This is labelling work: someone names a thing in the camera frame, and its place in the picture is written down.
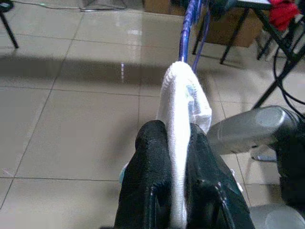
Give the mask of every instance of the black metal stand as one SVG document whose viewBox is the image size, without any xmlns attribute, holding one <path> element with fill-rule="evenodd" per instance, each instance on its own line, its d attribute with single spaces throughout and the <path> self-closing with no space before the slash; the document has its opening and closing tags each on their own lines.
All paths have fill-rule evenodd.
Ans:
<svg viewBox="0 0 305 229">
<path fill-rule="evenodd" d="M 299 61 L 305 55 L 305 45 L 301 48 L 301 50 L 298 53 L 294 53 L 292 50 L 290 50 L 290 45 L 288 45 L 286 40 L 282 38 L 282 35 L 278 32 L 278 30 L 269 23 L 269 19 L 266 17 L 266 15 L 263 13 L 263 11 L 261 9 L 256 9 L 256 8 L 252 8 L 252 9 L 254 10 L 254 12 L 257 15 L 257 17 L 259 18 L 259 20 L 263 23 L 265 30 L 268 31 L 271 35 L 271 37 L 269 38 L 269 40 L 263 47 L 262 51 L 258 54 L 257 59 L 259 60 L 262 57 L 263 53 L 266 51 L 266 49 L 268 48 L 268 46 L 272 40 L 276 41 L 276 43 L 279 45 L 279 47 L 284 51 L 285 55 L 287 56 L 289 63 L 283 69 L 283 72 L 278 77 L 278 80 L 280 82 L 282 82 L 283 79 L 290 73 L 290 71 L 299 63 Z M 231 46 L 233 45 L 233 42 L 240 30 L 245 18 L 247 17 L 248 13 L 249 13 L 249 8 L 245 8 L 243 14 L 241 15 L 241 17 L 238 21 L 237 26 L 233 32 L 233 35 L 230 38 L 229 44 L 227 45 L 227 47 L 224 51 L 224 54 L 220 60 L 220 64 L 223 64 L 223 62 L 225 61 L 225 58 L 226 58 Z M 193 54 L 196 53 L 197 46 L 199 43 L 199 38 L 202 36 L 202 33 L 203 33 L 203 25 L 201 26 L 200 31 L 198 33 L 197 40 L 196 40 L 196 43 L 195 43 L 195 46 L 193 49 Z M 274 81 L 270 85 L 270 87 L 267 89 L 267 91 L 262 95 L 262 97 L 254 105 L 253 109 L 260 107 L 265 102 L 265 100 L 269 97 L 269 95 L 271 95 L 271 93 L 276 89 L 277 84 L 278 84 L 277 81 Z"/>
<path fill-rule="evenodd" d="M 290 50 L 289 46 L 287 46 L 285 39 L 282 38 L 281 34 L 269 23 L 268 18 L 261 10 L 255 10 L 257 17 L 263 23 L 265 29 L 270 33 L 271 37 L 276 41 L 276 43 L 280 46 L 280 48 L 284 51 L 289 63 L 283 69 L 282 73 L 279 75 L 278 80 L 282 82 L 284 78 L 290 73 L 290 71 L 299 63 L 302 57 L 305 55 L 305 45 L 301 48 L 298 53 L 294 53 Z M 271 93 L 276 89 L 277 81 L 274 81 L 267 91 L 262 95 L 262 97 L 257 101 L 254 105 L 253 109 L 260 107 L 265 100 L 271 95 Z"/>
<path fill-rule="evenodd" d="M 241 15 L 241 17 L 239 18 L 238 24 L 237 24 L 237 26 L 236 26 L 236 28 L 235 28 L 235 30 L 233 32 L 232 37 L 230 38 L 229 44 L 227 45 L 227 47 L 226 47 L 226 49 L 224 51 L 224 54 L 223 54 L 223 56 L 222 56 L 222 58 L 220 60 L 220 64 L 223 64 L 225 58 L 227 57 L 227 54 L 228 54 L 228 52 L 229 52 L 229 50 L 230 50 L 230 48 L 231 48 L 231 46 L 232 46 L 232 44 L 233 44 L 233 42 L 235 40 L 235 37 L 237 36 L 237 34 L 238 34 L 238 32 L 239 32 L 239 30 L 240 30 L 240 28 L 241 28 L 245 18 L 248 16 L 248 14 L 249 14 L 249 8 L 246 8 L 244 10 L 243 14 Z"/>
<path fill-rule="evenodd" d="M 5 16 L 4 16 L 4 13 L 3 13 L 2 11 L 0 11 L 0 17 L 1 17 L 1 20 L 2 20 L 2 22 L 3 22 L 3 24 L 4 24 L 4 26 L 5 26 L 6 31 L 8 32 L 8 34 L 9 34 L 9 36 L 10 36 L 11 42 L 14 44 L 15 49 L 19 48 L 19 46 L 18 46 L 18 44 L 17 44 L 17 41 L 16 41 L 16 39 L 15 39 L 15 37 L 14 37 L 14 34 L 13 34 L 13 32 L 11 31 L 10 26 L 9 26 L 9 24 L 8 24 L 8 21 L 6 20 L 6 18 L 5 18 Z"/>
</svg>

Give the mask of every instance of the beige floor tile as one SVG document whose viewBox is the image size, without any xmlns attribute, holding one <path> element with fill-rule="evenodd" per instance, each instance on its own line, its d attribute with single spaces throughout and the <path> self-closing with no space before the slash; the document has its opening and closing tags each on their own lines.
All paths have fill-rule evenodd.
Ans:
<svg viewBox="0 0 305 229">
<path fill-rule="evenodd" d="M 0 177 L 14 176 L 49 90 L 0 88 Z"/>
<path fill-rule="evenodd" d="M 0 209 L 5 199 L 6 193 L 10 188 L 11 181 L 12 179 L 10 178 L 0 178 Z"/>
<path fill-rule="evenodd" d="M 276 163 L 255 161 L 250 152 L 237 154 L 237 158 L 245 184 L 279 184 Z"/>
<path fill-rule="evenodd" d="M 74 41 L 55 89 L 139 94 L 139 46 Z"/>
<path fill-rule="evenodd" d="M 140 95 L 160 96 L 166 70 L 178 60 L 176 49 L 141 47 Z"/>
<path fill-rule="evenodd" d="M 123 11 L 85 14 L 77 40 L 164 48 L 179 47 L 183 18 Z"/>
<path fill-rule="evenodd" d="M 19 49 L 13 50 L 0 62 L 1 86 L 47 88 L 52 87 L 70 40 L 18 35 Z"/>
<path fill-rule="evenodd" d="M 117 180 L 137 122 L 137 96 L 52 91 L 17 176 Z"/>
<path fill-rule="evenodd" d="M 253 104 L 222 102 L 226 118 L 249 111 Z"/>
<path fill-rule="evenodd" d="M 283 203 L 279 185 L 246 185 L 252 207 L 270 203 Z"/>
<path fill-rule="evenodd" d="M 11 21 L 15 33 L 72 39 L 81 21 L 78 10 L 52 10 L 22 5 Z"/>
<path fill-rule="evenodd" d="M 211 75 L 215 79 L 221 101 L 256 103 L 273 82 L 271 67 L 253 68 L 242 63 L 239 67 L 215 67 Z M 269 104 L 285 104 L 279 90 L 266 101 Z"/>
<path fill-rule="evenodd" d="M 159 97 L 140 96 L 138 129 L 140 129 L 148 121 L 156 119 L 159 103 Z"/>
<path fill-rule="evenodd" d="M 229 169 L 233 169 L 235 172 L 235 180 L 240 183 L 243 184 L 243 176 L 242 176 L 242 172 L 239 168 L 238 165 L 238 161 L 237 161 L 237 157 L 236 154 L 226 154 L 226 155 L 220 155 L 222 157 L 222 159 L 224 160 L 224 162 L 226 163 L 226 165 L 229 167 Z"/>
<path fill-rule="evenodd" d="M 0 211 L 0 228 L 111 227 L 119 188 L 117 182 L 15 179 Z"/>
<path fill-rule="evenodd" d="M 220 101 L 218 89 L 213 77 L 207 71 L 198 69 L 196 73 L 203 92 L 209 101 Z"/>
<path fill-rule="evenodd" d="M 221 106 L 221 102 L 209 101 L 210 107 L 212 109 L 212 123 L 214 125 L 222 120 L 224 120 L 224 111 Z"/>
</svg>

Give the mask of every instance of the black cable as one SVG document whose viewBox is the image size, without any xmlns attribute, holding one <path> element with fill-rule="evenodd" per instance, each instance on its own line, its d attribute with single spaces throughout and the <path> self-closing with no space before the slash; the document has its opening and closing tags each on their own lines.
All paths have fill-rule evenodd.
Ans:
<svg viewBox="0 0 305 229">
<path fill-rule="evenodd" d="M 296 47 L 297 44 L 300 42 L 300 40 L 301 40 L 301 38 L 303 37 L 304 34 L 305 34 L 305 30 L 302 32 L 302 34 L 301 34 L 301 35 L 298 37 L 298 39 L 296 40 L 296 42 L 295 42 L 295 44 L 294 44 L 294 46 L 293 46 L 293 48 L 292 48 L 292 51 L 294 51 L 295 47 Z M 298 103 L 300 103 L 300 104 L 305 105 L 305 102 L 304 102 L 304 101 L 301 101 L 301 100 L 299 100 L 299 99 L 293 97 L 290 93 L 288 93 L 288 92 L 284 89 L 283 83 L 278 81 L 278 76 L 277 76 L 277 74 L 276 74 L 276 59 L 277 59 L 278 51 L 279 51 L 279 47 L 278 47 L 278 49 L 276 50 L 276 53 L 275 53 L 275 55 L 274 55 L 274 64 L 273 64 L 274 78 L 277 80 L 279 88 L 281 89 L 281 91 L 282 91 L 286 96 L 288 96 L 289 98 L 291 98 L 292 100 L 294 100 L 294 101 L 296 101 L 296 102 L 298 102 Z M 285 62 L 284 69 L 285 69 L 285 67 L 287 67 L 287 65 L 288 65 L 288 60 Z"/>
<path fill-rule="evenodd" d="M 45 5 L 44 3 L 31 3 L 31 2 L 14 1 L 14 0 L 12 2 L 16 2 L 16 3 L 20 3 L 20 4 L 24 4 L 24 5 L 41 6 L 41 7 L 47 8 L 47 9 L 51 9 L 51 10 L 80 10 L 80 11 L 86 11 L 86 10 L 82 10 L 78 7 L 73 7 L 73 8 L 72 7 L 51 7 L 51 6 Z M 127 9 L 126 3 L 123 0 L 121 0 L 121 2 L 124 5 L 123 7 L 114 7 L 114 6 L 111 6 L 111 5 L 103 4 L 101 6 L 109 7 L 109 8 L 100 9 L 100 10 L 125 10 L 125 9 Z"/>
<path fill-rule="evenodd" d="M 302 36 L 303 36 L 304 34 L 305 34 L 305 31 L 303 31 L 303 33 L 302 33 L 302 34 L 299 36 L 299 38 L 296 40 L 296 42 L 295 42 L 295 44 L 294 44 L 294 46 L 293 46 L 293 48 L 292 48 L 292 52 L 294 51 L 296 45 L 300 42 L 300 40 L 301 40 L 301 38 L 302 38 Z M 284 87 L 283 87 L 283 82 L 280 81 L 280 80 L 278 79 L 278 76 L 277 76 L 277 74 L 276 74 L 276 59 L 277 59 L 277 55 L 278 55 L 279 49 L 280 49 L 280 47 L 277 48 L 276 53 L 275 53 L 275 55 L 274 55 L 274 62 L 273 62 L 273 74 L 274 74 L 274 79 L 275 79 L 276 82 L 277 82 L 277 86 L 281 89 L 283 98 L 284 98 L 285 102 L 287 103 L 287 105 L 288 105 L 294 112 L 296 112 L 302 119 L 305 120 L 305 116 L 304 116 L 301 112 L 299 112 L 299 111 L 289 102 L 289 100 L 287 99 L 287 97 L 289 97 L 290 99 L 292 99 L 292 100 L 294 100 L 294 101 L 296 101 L 296 102 L 298 102 L 298 103 L 304 104 L 304 105 L 305 105 L 305 102 L 296 99 L 296 98 L 293 97 L 290 93 L 288 93 L 288 92 L 284 89 Z M 287 67 L 288 63 L 289 63 L 289 60 L 287 59 L 286 62 L 285 62 L 285 66 L 284 66 L 283 70 Z"/>
</svg>

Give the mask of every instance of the black table leg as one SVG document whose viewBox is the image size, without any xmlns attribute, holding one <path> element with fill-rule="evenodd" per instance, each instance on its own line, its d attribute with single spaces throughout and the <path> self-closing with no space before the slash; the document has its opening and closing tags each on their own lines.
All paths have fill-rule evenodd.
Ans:
<svg viewBox="0 0 305 229">
<path fill-rule="evenodd" d="M 5 16 L 4 16 L 4 13 L 2 11 L 0 11 L 0 17 L 1 17 L 1 20 L 5 26 L 5 29 L 6 31 L 8 32 L 9 36 L 10 36 L 10 40 L 11 42 L 14 44 L 14 47 L 17 49 L 19 48 L 18 44 L 17 44 L 17 41 L 14 37 L 14 34 L 13 32 L 10 30 L 10 26 L 8 24 L 8 21 L 6 20 Z"/>
<path fill-rule="evenodd" d="M 198 32 L 198 34 L 197 34 L 196 43 L 195 43 L 195 45 L 194 45 L 193 52 L 192 52 L 193 55 L 196 55 L 196 51 L 197 51 L 199 39 L 200 39 L 200 38 L 202 37 L 202 35 L 203 35 L 203 27 L 204 27 L 204 21 L 201 23 L 200 30 L 199 30 L 199 32 Z"/>
<path fill-rule="evenodd" d="M 268 41 L 266 42 L 265 46 L 263 47 L 263 49 L 261 50 L 261 52 L 258 54 L 257 56 L 257 60 L 259 61 L 259 59 L 262 57 L 262 55 L 266 52 L 267 48 L 269 47 L 271 41 L 273 40 L 272 36 L 270 36 L 270 38 L 268 39 Z"/>
<path fill-rule="evenodd" d="M 243 13 L 243 14 L 241 15 L 241 17 L 239 18 L 238 24 L 237 24 L 237 26 L 236 26 L 236 28 L 235 28 L 235 30 L 234 30 L 234 32 L 233 32 L 232 37 L 230 38 L 229 44 L 227 45 L 227 47 L 226 47 L 226 49 L 225 49 L 225 51 L 224 51 L 224 54 L 223 54 L 223 56 L 222 56 L 222 58 L 221 58 L 221 60 L 220 60 L 220 64 L 223 64 L 223 62 L 224 62 L 224 60 L 225 60 L 225 58 L 226 58 L 226 56 L 227 56 L 227 54 L 228 54 L 228 52 L 229 52 L 231 46 L 232 46 L 232 44 L 233 44 L 233 42 L 234 42 L 234 40 L 235 40 L 235 37 L 237 36 L 237 34 L 238 34 L 238 32 L 239 32 L 239 30 L 240 30 L 240 28 L 241 28 L 241 26 L 242 26 L 242 24 L 243 24 L 245 18 L 248 16 L 248 13 L 249 13 L 249 9 L 246 8 L 246 9 L 244 10 L 244 13 Z"/>
<path fill-rule="evenodd" d="M 283 72 L 279 75 L 278 80 L 283 81 L 284 78 L 290 73 L 290 71 L 298 64 L 298 61 L 292 61 L 290 62 L 284 69 Z M 257 103 L 254 105 L 252 109 L 259 108 L 265 100 L 272 94 L 272 92 L 277 87 L 277 81 L 274 81 L 270 87 L 267 89 L 267 91 L 262 95 L 262 97 L 257 101 Z"/>
</svg>

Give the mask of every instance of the gray robot arm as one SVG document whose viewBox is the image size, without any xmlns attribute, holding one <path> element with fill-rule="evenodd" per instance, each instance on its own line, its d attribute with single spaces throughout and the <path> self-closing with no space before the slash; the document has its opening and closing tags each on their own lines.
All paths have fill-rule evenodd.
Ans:
<svg viewBox="0 0 305 229">
<path fill-rule="evenodd" d="M 273 145 L 296 133 L 299 118 L 280 106 L 251 110 L 213 125 L 207 134 L 218 154 L 247 152 L 251 147 Z"/>
</svg>

